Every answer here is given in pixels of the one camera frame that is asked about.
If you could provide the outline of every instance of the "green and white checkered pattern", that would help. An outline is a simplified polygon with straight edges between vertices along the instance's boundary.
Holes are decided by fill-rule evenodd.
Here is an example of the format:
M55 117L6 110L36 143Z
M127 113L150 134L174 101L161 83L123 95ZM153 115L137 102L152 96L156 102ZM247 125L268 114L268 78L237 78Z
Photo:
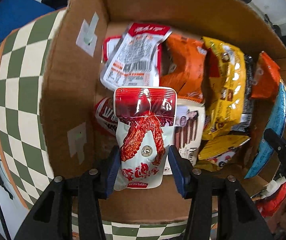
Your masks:
M65 10L15 31L0 63L0 141L11 176L31 208L53 179L39 116L45 58Z
M217 223L218 213L212 214L212 225ZM161 240L180 236L185 232L187 221L160 224L134 225L103 221L103 229L107 240ZM72 213L72 230L78 233L77 214Z

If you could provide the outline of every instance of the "tape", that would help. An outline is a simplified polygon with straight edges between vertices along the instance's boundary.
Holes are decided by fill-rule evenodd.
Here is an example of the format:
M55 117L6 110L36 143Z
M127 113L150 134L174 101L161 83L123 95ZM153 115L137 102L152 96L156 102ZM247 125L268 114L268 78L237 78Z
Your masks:
M90 24L88 24L86 20L83 20L79 35L76 39L76 45L83 49L91 57L93 57L96 41L98 40L98 36L96 36L94 33L98 21L99 16L96 12L93 14Z
M86 143L85 122L68 131L68 143L69 143L70 157L73 157L77 153L79 164L81 164L84 161L83 146Z

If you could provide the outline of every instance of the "white snack package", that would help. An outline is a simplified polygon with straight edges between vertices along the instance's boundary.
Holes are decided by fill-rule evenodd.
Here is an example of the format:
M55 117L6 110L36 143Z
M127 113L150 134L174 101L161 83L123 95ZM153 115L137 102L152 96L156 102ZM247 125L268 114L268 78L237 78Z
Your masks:
M109 59L116 45L118 44L121 36L112 36L105 39L103 43L103 59L105 62ZM157 46L157 50L154 53L152 59L152 65L155 65L158 72L161 72L161 58L162 58L162 46L159 44Z
M194 166L202 140L205 122L205 107L195 101L178 98L175 117L175 132L172 144L181 157L190 160ZM171 167L166 158L164 175L171 175Z
M101 83L112 91L121 86L157 87L160 74L153 57L170 34L164 25L130 24L101 71Z
M114 92L121 167L114 190L161 184L173 141L176 92L163 87L120 87Z

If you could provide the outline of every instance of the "snack bag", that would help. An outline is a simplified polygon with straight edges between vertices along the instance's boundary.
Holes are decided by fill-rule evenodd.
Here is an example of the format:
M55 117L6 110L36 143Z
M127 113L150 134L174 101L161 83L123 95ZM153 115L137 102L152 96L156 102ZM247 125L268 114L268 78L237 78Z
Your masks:
M162 87L120 87L114 92L121 167L114 189L153 188L162 182L174 135L176 92Z
M205 107L192 100L178 98L173 143L183 158L194 166L202 140L205 122ZM164 175L171 175L171 167L166 158Z
M103 43L103 59L105 62L107 62L108 58L112 54L113 50L117 46L119 40L121 39L121 36L113 36L108 37L105 39ZM156 53L154 53L153 59L152 59L152 65L155 65L159 75L161 73L161 59L162 59L162 45L159 44L157 46Z
M99 130L107 135L115 136L117 117L114 114L112 98L103 98L94 110Z
M277 135L282 136L286 123L286 86L282 79L280 79L278 87L278 95L276 97L275 104L272 108L272 112L268 119L265 130L272 128ZM268 144L262 135L260 144L257 149L257 153L251 168L248 170L245 179L252 178L259 174L265 164L272 157L274 149Z
M222 135L208 141L198 154L195 167L207 171L219 171L227 164L242 145L250 140L246 135Z
M246 69L244 54L233 45L203 37L208 49L209 79L213 90L211 106L206 111L203 140L228 134L241 122Z
M173 88L179 97L203 102L203 80L206 50L203 42L172 33L166 40L173 64L160 79L160 86Z
M170 27L164 25L129 25L101 71L102 84L112 91L121 86L157 87L159 71L152 59L170 34Z
M251 124L252 114L254 109L254 100L251 99L252 81L253 81L253 59L249 55L245 55L244 58L246 65L246 85L245 85L243 112L241 114L240 123L233 125L231 130L248 133L247 128Z
M256 64L252 85L252 98L275 101L280 81L279 66L262 51Z

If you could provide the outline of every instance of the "cardboard box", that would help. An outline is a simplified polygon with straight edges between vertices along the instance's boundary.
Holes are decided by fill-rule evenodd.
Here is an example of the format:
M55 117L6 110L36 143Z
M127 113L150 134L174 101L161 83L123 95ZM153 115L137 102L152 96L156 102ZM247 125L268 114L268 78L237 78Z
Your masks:
M76 45L83 20L98 16L92 35L93 56ZM217 38L238 46L255 60L264 50L281 68L286 84L286 48L268 25L237 0L69 0L67 13L52 41L42 87L40 115L54 174L71 178L95 167L116 143L93 129L96 102L112 92L99 80L102 43L123 31L117 22L146 21L173 26L197 35ZM254 158L273 103L257 101L251 128ZM79 132L78 139L71 134ZM216 175L238 178L249 195L261 191L278 169L273 155L259 176L244 180L244 162L224 167ZM168 223L188 217L190 200L177 193L172 176L163 176L157 188L114 192L100 201L102 219L122 223Z

